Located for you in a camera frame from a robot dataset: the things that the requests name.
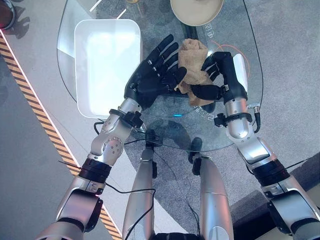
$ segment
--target crumpled cloth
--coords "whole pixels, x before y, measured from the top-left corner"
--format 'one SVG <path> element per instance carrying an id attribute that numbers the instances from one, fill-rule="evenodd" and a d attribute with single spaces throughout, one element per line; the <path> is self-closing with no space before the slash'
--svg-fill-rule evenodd
<path id="1" fill-rule="evenodd" d="M 182 94 L 188 94 L 191 106 L 204 106 L 214 101 L 203 100 L 194 95 L 190 85 L 213 85 L 209 75 L 201 71 L 208 55 L 208 48 L 199 40 L 185 39 L 178 51 L 178 66 L 187 69 L 183 80 L 178 84 Z"/>

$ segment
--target robotic arm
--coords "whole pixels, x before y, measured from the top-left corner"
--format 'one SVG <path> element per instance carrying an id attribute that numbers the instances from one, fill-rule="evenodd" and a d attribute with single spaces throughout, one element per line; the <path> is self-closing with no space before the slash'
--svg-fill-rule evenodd
<path id="1" fill-rule="evenodd" d="M 168 59 L 178 49 L 176 42 L 171 44 L 173 40 L 172 35 L 166 37 L 133 73 L 125 88 L 123 103 L 118 109 L 110 110 L 100 134 L 92 141 L 81 172 L 66 191 L 56 222 L 41 232 L 37 240 L 82 240 L 84 233 L 96 226 L 103 204 L 98 196 L 132 128 L 143 124 L 140 112 L 149 108 L 159 94 L 172 91 L 187 73 L 177 65 L 169 68 L 178 59 L 177 55 Z"/>
<path id="2" fill-rule="evenodd" d="M 212 74 L 213 81 L 218 75 L 215 72 L 220 72 L 224 85 L 195 85 L 192 91 L 197 97 L 207 100 L 223 98 L 226 116 L 218 114 L 214 122 L 219 127 L 226 127 L 226 135 L 235 143 L 245 164 L 261 184 L 279 230 L 293 235 L 295 240 L 319 239 L 320 212 L 317 206 L 267 143 L 254 134 L 252 117 L 247 112 L 248 84 L 242 56 L 215 52 L 206 59 L 202 69 Z"/>

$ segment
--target floor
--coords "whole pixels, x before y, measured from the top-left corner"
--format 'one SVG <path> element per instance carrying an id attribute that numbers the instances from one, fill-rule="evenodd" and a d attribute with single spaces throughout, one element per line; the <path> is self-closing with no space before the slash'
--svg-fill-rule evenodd
<path id="1" fill-rule="evenodd" d="M 92 130 L 94 120 L 78 113 L 58 71 L 56 39 L 65 1 L 16 0 L 13 3 L 19 12 L 19 24 L 6 33 L 7 39 L 72 153 L 82 163 L 95 136 Z M 258 135 L 288 166 L 320 151 L 320 81 L 314 67 L 320 64 L 320 2 L 247 0 L 246 3 L 264 73 L 262 127 Z M 1 183 L 6 183 L 0 184 L 0 187 L 2 192 L 14 189 L 10 197 L 1 195 L 5 207 L 1 208 L 0 215 L 14 217 L 7 217 L 8 221 L 0 224 L 0 234 L 4 239 L 19 239 L 21 236 L 32 239 L 53 221 L 60 196 L 72 176 L 57 163 L 58 154 L 2 60 L 0 64 L 0 153 L 4 159 L 10 159 L 0 168 Z M 131 188 L 135 169 L 128 157 L 136 166 L 134 160 L 139 159 L 139 146 L 127 147 L 111 172 L 110 183 L 122 190 Z M 187 154 L 165 148 L 158 148 L 157 153 L 160 156 L 175 156 L 166 160 L 176 173 L 178 183 L 175 183 L 168 166 L 163 165 L 159 172 L 163 178 L 155 181 L 158 190 L 156 231 L 195 232 L 188 208 L 185 204 L 179 204 L 181 196 L 171 194 L 177 185 L 182 189 L 182 194 L 186 194 L 189 181 L 194 190 L 199 186 L 199 180 L 190 176 Z M 209 154 L 215 159 L 224 179 L 231 209 L 236 209 L 241 199 L 259 193 L 259 185 L 247 173 L 234 146 Z M 109 189 L 103 196 L 105 205 L 121 229 L 127 197 L 120 197 Z M 197 194 L 189 194 L 188 199 L 197 209 Z M 235 211 L 234 220 L 245 217 L 249 212 L 250 209 Z M 13 228 L 15 223 L 19 224 L 18 230 Z M 108 233 L 100 224 L 92 237 L 87 238 L 102 239 L 104 236 Z"/>

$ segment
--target plate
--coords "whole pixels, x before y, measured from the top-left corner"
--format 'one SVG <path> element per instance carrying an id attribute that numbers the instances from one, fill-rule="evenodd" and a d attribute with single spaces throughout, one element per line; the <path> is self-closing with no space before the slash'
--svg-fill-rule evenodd
<path id="1" fill-rule="evenodd" d="M 140 63 L 141 33 L 130 19 L 83 20 L 74 29 L 76 100 L 87 118 L 106 119 L 124 100 Z"/>
<path id="2" fill-rule="evenodd" d="M 220 12 L 224 0 L 170 0 L 174 15 L 184 24 L 201 26 Z"/>

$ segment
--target silver robot leg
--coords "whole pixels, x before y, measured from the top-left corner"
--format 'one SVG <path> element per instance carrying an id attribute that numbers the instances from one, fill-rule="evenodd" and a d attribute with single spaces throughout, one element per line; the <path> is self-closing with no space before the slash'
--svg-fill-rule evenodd
<path id="1" fill-rule="evenodd" d="M 146 148 L 141 155 L 141 162 L 136 173 L 132 190 L 151 189 L 153 179 L 153 153 L 152 149 Z M 133 224 L 151 207 L 153 191 L 133 192 L 129 196 L 126 206 L 122 237 L 126 238 Z M 128 239 L 149 240 L 154 234 L 154 210 L 152 209 L 134 227 Z"/>
<path id="2" fill-rule="evenodd" d="M 217 166 L 201 156 L 200 234 L 205 240 L 233 240 L 234 231 L 226 189 Z"/>

